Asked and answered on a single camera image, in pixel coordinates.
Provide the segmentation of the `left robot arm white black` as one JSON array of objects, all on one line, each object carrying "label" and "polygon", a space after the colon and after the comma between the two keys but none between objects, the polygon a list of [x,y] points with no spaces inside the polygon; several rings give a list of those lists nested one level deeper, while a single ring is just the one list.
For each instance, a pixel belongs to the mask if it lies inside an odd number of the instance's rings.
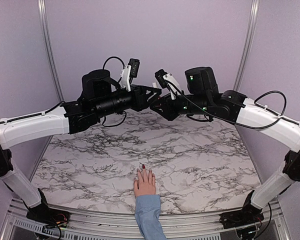
[{"label": "left robot arm white black", "polygon": [[43,137],[80,133],[111,114],[149,108],[162,91],[130,84],[130,78],[123,76],[118,83],[109,70],[97,69],[82,77],[82,92],[77,100],[62,101],[51,109],[29,115],[0,118],[0,179],[41,222],[50,222],[53,211],[41,191],[12,163],[10,148]]}]

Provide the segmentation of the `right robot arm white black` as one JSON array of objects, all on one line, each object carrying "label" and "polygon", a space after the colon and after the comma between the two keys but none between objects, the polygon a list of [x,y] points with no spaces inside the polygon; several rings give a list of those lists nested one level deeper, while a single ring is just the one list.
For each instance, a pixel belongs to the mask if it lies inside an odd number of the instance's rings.
[{"label": "right robot arm white black", "polygon": [[160,69],[155,78],[169,93],[154,101],[150,108],[168,121],[180,115],[191,118],[204,115],[206,122],[219,119],[229,124],[256,130],[288,147],[284,163],[260,187],[246,198],[237,219],[248,224],[257,213],[283,193],[290,185],[300,182],[300,122],[261,105],[234,90],[219,92],[213,69],[195,67],[185,71],[189,94],[180,90],[172,74]]}]

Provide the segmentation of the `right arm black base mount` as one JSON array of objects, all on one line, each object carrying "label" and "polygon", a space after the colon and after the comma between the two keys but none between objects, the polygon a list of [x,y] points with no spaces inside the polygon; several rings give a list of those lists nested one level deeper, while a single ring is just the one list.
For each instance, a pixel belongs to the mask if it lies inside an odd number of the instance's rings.
[{"label": "right arm black base mount", "polygon": [[251,204],[253,193],[254,190],[247,195],[242,209],[220,214],[219,222],[223,225],[224,229],[254,224],[265,219],[262,214],[262,210],[252,206]]}]

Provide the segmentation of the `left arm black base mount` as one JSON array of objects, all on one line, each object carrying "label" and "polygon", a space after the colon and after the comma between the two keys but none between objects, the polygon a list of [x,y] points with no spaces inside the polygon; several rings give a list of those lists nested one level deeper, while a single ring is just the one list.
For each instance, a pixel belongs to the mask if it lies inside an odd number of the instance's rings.
[{"label": "left arm black base mount", "polygon": [[41,202],[38,206],[28,207],[26,217],[30,220],[45,223],[49,227],[67,227],[69,223],[70,213],[68,211],[51,208],[48,206],[44,193],[38,188]]}]

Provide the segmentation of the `blue shirt sleeve forearm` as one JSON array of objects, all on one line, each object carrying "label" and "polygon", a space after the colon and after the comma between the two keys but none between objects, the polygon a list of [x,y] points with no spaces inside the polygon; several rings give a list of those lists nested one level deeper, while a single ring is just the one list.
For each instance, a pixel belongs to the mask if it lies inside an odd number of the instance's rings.
[{"label": "blue shirt sleeve forearm", "polygon": [[145,240],[166,240],[159,221],[161,213],[160,196],[143,195],[136,197],[135,220],[139,231]]}]

